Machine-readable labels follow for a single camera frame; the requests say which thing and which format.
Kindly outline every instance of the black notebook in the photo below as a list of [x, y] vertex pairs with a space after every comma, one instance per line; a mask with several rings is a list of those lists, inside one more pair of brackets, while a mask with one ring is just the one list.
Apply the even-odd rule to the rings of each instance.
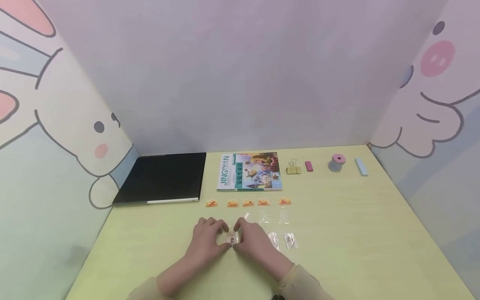
[[206, 153], [141, 156], [113, 205], [199, 201]]

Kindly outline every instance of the white wall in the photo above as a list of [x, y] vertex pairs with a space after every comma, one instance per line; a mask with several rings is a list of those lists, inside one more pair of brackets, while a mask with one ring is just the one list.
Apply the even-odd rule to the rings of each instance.
[[42, 0], [144, 155], [365, 144], [445, 0]]
[[373, 153], [477, 299], [479, 10], [478, 0], [447, 3], [372, 137]]
[[66, 296], [138, 156], [112, 116], [36, 3], [0, 1], [0, 299]]

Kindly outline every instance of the beige sleeve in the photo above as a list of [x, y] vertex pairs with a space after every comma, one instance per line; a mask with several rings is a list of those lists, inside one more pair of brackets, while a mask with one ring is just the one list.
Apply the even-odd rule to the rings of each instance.
[[293, 266], [278, 289], [285, 300], [334, 300], [301, 265]]
[[156, 285], [156, 278], [150, 277], [130, 293], [127, 300], [173, 300], [163, 295]]

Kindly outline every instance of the book cover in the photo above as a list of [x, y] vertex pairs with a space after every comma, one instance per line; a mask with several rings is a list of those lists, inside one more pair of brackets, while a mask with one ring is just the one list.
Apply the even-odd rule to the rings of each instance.
[[276, 152], [222, 154], [217, 191], [280, 191]]

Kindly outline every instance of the cartoon paw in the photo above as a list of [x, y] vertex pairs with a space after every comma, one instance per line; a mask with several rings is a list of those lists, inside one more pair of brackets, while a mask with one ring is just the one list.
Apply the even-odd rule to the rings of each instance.
[[110, 175], [100, 177], [90, 188], [90, 203], [97, 209], [109, 208], [118, 191], [119, 189]]
[[454, 106], [433, 103], [420, 95], [405, 102], [401, 97], [393, 100], [372, 145], [387, 148], [398, 144], [414, 157], [427, 158], [433, 154], [435, 143], [448, 142], [460, 133], [463, 116]]

